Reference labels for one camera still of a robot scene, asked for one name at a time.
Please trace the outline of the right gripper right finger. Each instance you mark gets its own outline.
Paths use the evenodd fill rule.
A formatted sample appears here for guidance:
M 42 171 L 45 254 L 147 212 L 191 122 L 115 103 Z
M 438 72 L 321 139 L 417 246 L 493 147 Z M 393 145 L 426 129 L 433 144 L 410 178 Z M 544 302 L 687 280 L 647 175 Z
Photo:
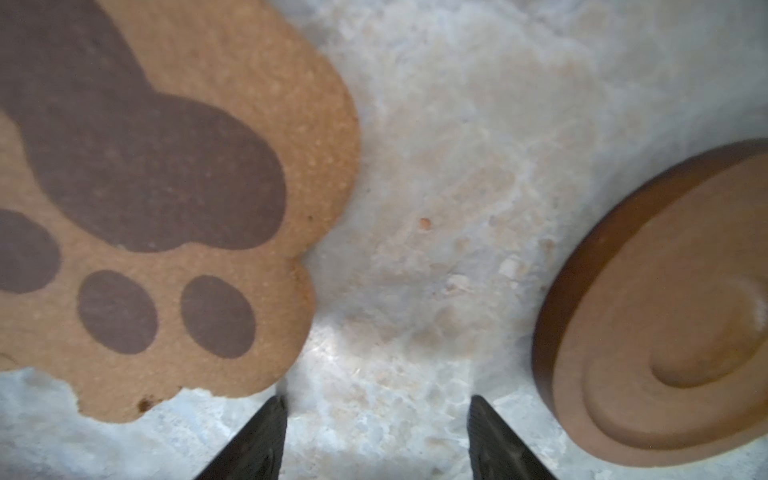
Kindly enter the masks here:
M 492 405 L 473 395 L 467 415 L 474 480 L 555 480 Z

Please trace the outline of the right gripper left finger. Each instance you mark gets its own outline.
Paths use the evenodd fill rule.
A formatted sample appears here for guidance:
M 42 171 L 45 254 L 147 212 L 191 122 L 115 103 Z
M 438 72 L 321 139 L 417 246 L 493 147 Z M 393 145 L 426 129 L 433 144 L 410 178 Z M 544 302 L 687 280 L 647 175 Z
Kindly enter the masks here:
M 274 395 L 195 477 L 195 480 L 278 480 L 288 404 Z

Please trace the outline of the brown wooden coaster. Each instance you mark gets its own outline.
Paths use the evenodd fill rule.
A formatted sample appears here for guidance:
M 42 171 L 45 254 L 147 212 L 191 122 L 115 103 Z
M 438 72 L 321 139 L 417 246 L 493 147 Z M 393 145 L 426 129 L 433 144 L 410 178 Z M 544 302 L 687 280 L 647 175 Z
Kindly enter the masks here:
M 569 437 L 678 465 L 767 432 L 767 143 L 664 171 L 587 234 L 550 287 L 532 371 Z

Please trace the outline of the cork paw print coaster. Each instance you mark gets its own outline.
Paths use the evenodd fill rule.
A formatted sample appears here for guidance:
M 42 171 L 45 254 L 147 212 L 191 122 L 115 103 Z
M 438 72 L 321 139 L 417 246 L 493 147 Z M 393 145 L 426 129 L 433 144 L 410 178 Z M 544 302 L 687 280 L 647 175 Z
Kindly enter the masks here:
M 3 2 L 2 370 L 107 422 L 270 387 L 359 158 L 346 85 L 266 1 Z

